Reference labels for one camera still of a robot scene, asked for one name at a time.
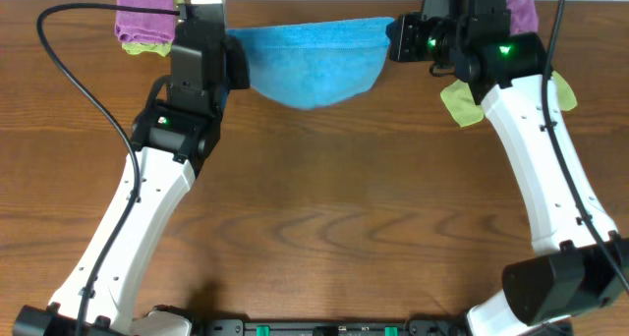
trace blue cloth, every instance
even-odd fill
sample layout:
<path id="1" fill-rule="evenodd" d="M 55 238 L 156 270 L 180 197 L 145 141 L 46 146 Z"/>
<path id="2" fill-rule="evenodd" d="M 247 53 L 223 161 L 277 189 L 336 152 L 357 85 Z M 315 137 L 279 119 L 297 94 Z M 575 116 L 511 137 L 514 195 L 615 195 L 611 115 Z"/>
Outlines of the blue cloth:
<path id="1" fill-rule="evenodd" d="M 298 109 L 369 90 L 382 70 L 392 18 L 230 29 L 247 53 L 252 87 Z"/>

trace green cloth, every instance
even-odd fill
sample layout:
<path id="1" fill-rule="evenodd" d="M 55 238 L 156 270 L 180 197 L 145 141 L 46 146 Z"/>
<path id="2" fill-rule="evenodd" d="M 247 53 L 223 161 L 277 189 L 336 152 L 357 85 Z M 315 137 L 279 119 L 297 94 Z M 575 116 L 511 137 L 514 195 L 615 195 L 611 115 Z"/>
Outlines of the green cloth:
<path id="1" fill-rule="evenodd" d="M 574 95 L 570 84 L 558 73 L 553 72 L 552 77 L 557 84 L 557 96 L 561 111 L 570 111 L 577 106 L 577 97 Z M 441 100 L 459 126 L 466 127 L 480 122 L 485 113 L 481 105 L 474 103 L 474 97 L 468 84 L 456 81 L 441 92 Z"/>
<path id="2" fill-rule="evenodd" d="M 175 7 L 178 4 L 186 3 L 185 0 L 175 0 Z M 141 42 L 123 42 L 122 49 L 127 51 L 130 55 L 140 55 L 143 52 L 154 52 L 161 57 L 165 57 L 170 53 L 173 43 L 167 42 L 164 44 L 159 43 L 141 43 Z"/>

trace folded cloth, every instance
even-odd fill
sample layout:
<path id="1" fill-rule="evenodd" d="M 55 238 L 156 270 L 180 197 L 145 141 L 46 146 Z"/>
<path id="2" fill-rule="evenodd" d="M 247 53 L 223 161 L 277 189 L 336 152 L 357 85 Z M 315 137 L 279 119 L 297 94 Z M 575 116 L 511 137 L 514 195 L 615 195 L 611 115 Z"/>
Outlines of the folded cloth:
<path id="1" fill-rule="evenodd" d="M 231 29 L 243 44 L 251 85 L 286 106 L 314 109 L 369 90 L 389 46 L 392 18 Z"/>
<path id="2" fill-rule="evenodd" d="M 127 51 L 130 55 L 140 55 L 143 52 L 154 52 L 161 57 L 165 57 L 172 48 L 172 42 L 166 42 L 165 44 L 158 43 L 141 43 L 141 42 L 123 42 L 122 49 Z"/>
<path id="3" fill-rule="evenodd" d="M 561 111 L 574 109 L 577 106 L 577 97 L 574 95 L 570 84 L 556 71 L 552 73 L 552 78 L 557 84 L 557 98 Z M 470 87 L 461 81 L 456 81 L 444 89 L 441 92 L 441 100 L 454 121 L 461 127 L 474 125 L 485 117 L 481 105 L 474 102 Z"/>
<path id="4" fill-rule="evenodd" d="M 119 6 L 173 10 L 173 0 L 118 0 Z M 116 12 L 114 32 L 120 42 L 166 43 L 175 38 L 175 16 Z"/>
<path id="5" fill-rule="evenodd" d="M 540 18 L 534 0 L 507 0 L 507 9 L 511 10 L 511 34 L 538 31 Z"/>

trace pink towel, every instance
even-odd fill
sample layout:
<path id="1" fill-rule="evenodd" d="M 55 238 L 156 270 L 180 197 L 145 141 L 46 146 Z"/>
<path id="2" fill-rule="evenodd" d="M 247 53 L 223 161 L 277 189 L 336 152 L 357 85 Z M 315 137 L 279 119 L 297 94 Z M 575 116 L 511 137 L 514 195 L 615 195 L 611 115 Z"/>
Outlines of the pink towel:
<path id="1" fill-rule="evenodd" d="M 540 19 L 534 0 L 507 0 L 507 8 L 511 10 L 511 34 L 538 31 Z"/>
<path id="2" fill-rule="evenodd" d="M 173 10 L 173 0 L 118 0 L 119 6 Z M 175 39 L 175 16 L 116 12 L 115 33 L 120 42 L 166 43 Z"/>

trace table surface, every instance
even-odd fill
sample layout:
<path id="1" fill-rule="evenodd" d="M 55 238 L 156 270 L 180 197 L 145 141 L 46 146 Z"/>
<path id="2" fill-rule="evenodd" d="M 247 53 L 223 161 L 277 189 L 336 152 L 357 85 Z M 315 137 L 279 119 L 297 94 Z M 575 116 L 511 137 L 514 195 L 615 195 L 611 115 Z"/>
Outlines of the table surface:
<path id="1" fill-rule="evenodd" d="M 125 149 L 43 52 L 35 19 L 69 0 L 0 0 L 0 334 L 44 307 L 117 187 Z M 416 1 L 229 0 L 231 27 L 417 10 Z M 555 4 L 539 3 L 546 39 Z M 590 181 L 629 232 L 629 4 L 570 2 L 555 68 Z M 129 56 L 111 12 L 53 16 L 59 56 L 125 128 L 168 58 Z M 230 95 L 223 137 L 152 258 L 136 314 L 154 305 L 251 318 L 404 319 L 457 314 L 533 256 L 527 213 L 487 121 L 460 129 L 426 64 L 386 63 L 371 91 L 303 112 Z M 575 319 L 579 335 L 629 327 L 626 297 Z"/>

